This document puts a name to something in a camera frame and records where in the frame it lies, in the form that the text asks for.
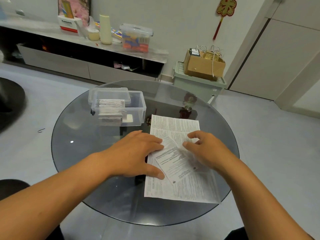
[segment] small jar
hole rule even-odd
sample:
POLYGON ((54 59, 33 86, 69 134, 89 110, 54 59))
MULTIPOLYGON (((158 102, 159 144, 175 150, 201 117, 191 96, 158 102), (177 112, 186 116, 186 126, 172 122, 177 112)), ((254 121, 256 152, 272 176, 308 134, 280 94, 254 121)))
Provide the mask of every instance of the small jar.
POLYGON ((92 40, 92 41, 97 41, 100 39, 100 32, 99 30, 97 29, 90 29, 88 28, 88 38, 89 40, 92 40))

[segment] white wall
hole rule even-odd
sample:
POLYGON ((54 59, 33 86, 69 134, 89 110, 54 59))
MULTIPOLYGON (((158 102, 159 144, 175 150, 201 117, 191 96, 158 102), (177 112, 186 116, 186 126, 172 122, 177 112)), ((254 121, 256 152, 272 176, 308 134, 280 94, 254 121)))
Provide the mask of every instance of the white wall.
POLYGON ((320 113, 320 80, 314 84, 293 106, 320 113))
MULTIPOLYGON (((92 0, 92 15, 109 15, 111 25, 131 23, 153 28, 151 46, 169 50, 163 73, 171 75, 176 61, 196 45, 212 44, 223 49, 226 70, 234 59, 249 28, 265 0, 237 0, 232 17, 223 20, 217 39, 214 32, 220 21, 216 8, 220 0, 92 0)), ((19 9, 40 20, 57 22, 57 0, 12 0, 19 9)))

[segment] green plastic storage bin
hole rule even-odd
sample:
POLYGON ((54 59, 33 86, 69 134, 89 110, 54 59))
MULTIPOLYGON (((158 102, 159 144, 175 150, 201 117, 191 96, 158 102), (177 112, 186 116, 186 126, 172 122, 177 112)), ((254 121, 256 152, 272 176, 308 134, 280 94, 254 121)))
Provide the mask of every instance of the green plastic storage bin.
POLYGON ((206 102, 213 97, 210 104, 215 101, 223 89, 227 88, 226 81, 222 77, 218 77, 217 81, 210 81, 186 75, 184 73, 182 61, 177 61, 174 67, 173 85, 193 93, 206 102))

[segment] cream plastic bottle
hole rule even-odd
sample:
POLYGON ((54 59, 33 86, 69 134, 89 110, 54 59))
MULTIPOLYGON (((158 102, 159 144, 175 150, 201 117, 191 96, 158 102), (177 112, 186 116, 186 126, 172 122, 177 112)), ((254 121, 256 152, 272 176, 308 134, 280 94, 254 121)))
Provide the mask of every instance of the cream plastic bottle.
POLYGON ((100 14, 100 40, 102 44, 112 44, 110 17, 100 14))

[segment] fingernail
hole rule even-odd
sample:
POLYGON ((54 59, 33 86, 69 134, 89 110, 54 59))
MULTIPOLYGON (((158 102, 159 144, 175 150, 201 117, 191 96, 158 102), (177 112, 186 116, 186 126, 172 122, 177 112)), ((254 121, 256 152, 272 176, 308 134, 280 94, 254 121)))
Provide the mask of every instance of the fingernail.
POLYGON ((163 173, 158 173, 157 178, 163 180, 165 178, 165 175, 163 173))

